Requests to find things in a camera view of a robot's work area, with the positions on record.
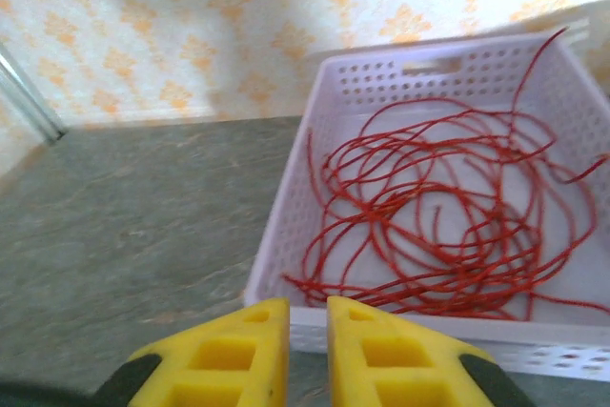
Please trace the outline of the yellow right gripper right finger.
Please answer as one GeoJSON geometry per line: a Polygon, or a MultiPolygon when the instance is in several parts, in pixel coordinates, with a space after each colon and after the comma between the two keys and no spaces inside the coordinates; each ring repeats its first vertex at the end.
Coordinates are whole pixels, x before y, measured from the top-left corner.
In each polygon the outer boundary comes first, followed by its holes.
{"type": "Polygon", "coordinates": [[[327,300],[334,406],[530,406],[486,352],[347,297],[327,300]]]}

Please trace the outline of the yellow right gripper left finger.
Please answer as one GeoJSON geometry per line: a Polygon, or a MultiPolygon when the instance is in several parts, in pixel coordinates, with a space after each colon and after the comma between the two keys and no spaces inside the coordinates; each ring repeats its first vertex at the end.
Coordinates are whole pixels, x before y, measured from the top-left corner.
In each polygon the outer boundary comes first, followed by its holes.
{"type": "Polygon", "coordinates": [[[267,299],[137,350],[94,400],[101,406],[283,406],[289,336],[288,300],[267,299]]]}

